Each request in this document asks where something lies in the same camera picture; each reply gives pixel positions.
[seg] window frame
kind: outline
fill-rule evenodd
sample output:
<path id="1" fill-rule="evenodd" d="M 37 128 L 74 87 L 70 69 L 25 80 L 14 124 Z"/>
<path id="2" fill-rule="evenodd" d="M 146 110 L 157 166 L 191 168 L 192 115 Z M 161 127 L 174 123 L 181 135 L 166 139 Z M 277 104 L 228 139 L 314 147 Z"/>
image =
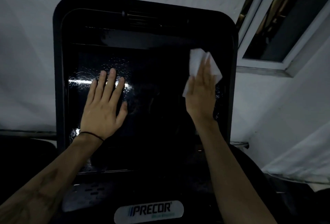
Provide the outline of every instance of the window frame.
<path id="1" fill-rule="evenodd" d="M 308 42 L 308 40 L 319 28 L 322 22 L 330 14 L 330 0 L 328 0 L 282 62 L 243 59 L 243 56 L 248 46 L 250 45 L 252 38 L 257 32 L 259 25 L 264 19 L 264 16 L 266 15 L 272 1 L 273 0 L 253 0 L 251 7 L 246 14 L 244 22 L 239 30 L 237 66 L 286 70 L 296 55 L 299 53 L 299 51 L 303 48 L 303 46 Z"/>

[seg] black string bracelet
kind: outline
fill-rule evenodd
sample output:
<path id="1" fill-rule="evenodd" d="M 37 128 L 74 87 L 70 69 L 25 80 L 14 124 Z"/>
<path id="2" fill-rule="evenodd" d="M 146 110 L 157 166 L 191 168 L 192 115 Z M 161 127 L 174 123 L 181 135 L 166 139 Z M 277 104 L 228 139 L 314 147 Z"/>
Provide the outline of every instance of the black string bracelet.
<path id="1" fill-rule="evenodd" d="M 93 134 L 93 133 L 91 133 L 91 132 L 86 132 L 86 131 L 84 131 L 84 132 L 80 132 L 79 134 L 91 134 L 91 135 L 97 137 L 98 139 L 100 139 L 101 141 L 104 141 L 104 139 L 102 139 L 100 136 L 98 136 L 98 135 L 96 135 L 96 134 Z"/>

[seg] hand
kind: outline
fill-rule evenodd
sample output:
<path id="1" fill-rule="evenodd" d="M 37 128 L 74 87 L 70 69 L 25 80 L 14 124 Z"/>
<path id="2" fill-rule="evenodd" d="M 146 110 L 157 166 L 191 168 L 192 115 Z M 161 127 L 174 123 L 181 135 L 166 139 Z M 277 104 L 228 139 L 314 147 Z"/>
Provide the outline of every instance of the hand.
<path id="1" fill-rule="evenodd" d="M 125 84 L 124 77 L 120 78 L 113 93 L 116 70 L 110 69 L 108 82 L 104 86 L 106 78 L 107 73 L 101 71 L 99 81 L 92 81 L 80 124 L 80 132 L 91 132 L 103 140 L 113 135 L 122 126 L 127 115 L 127 102 L 124 101 L 116 116 L 117 103 Z"/>
<path id="2" fill-rule="evenodd" d="M 202 59 L 196 78 L 189 77 L 186 95 L 186 109 L 193 122 L 201 123 L 213 120 L 216 103 L 216 77 L 211 75 L 210 58 Z"/>

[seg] logo badge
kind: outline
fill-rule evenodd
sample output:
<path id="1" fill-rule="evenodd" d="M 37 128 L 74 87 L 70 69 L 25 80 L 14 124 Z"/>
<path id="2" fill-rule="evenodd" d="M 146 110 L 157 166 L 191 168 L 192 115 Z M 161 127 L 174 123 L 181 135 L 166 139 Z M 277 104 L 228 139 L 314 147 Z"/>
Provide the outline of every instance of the logo badge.
<path id="1" fill-rule="evenodd" d="M 161 201 L 131 206 L 121 206 L 114 214 L 116 224 L 132 224 L 180 218 L 184 206 L 180 201 Z"/>

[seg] cleaning wipe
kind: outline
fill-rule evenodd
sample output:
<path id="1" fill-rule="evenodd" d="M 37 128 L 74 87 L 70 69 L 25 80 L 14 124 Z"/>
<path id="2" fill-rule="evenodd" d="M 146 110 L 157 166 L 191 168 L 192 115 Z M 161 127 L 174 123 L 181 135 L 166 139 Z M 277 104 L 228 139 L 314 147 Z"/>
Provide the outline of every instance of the cleaning wipe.
<path id="1" fill-rule="evenodd" d="M 222 79 L 222 74 L 221 74 L 216 62 L 214 61 L 211 53 L 210 52 L 205 53 L 205 51 L 201 48 L 196 48 L 196 49 L 190 50 L 189 75 L 196 77 L 203 57 L 205 57 L 205 61 L 207 60 L 208 57 L 210 57 L 211 75 L 216 76 L 216 84 L 217 84 Z M 185 97 L 187 92 L 188 92 L 188 81 L 186 83 L 182 96 Z"/>

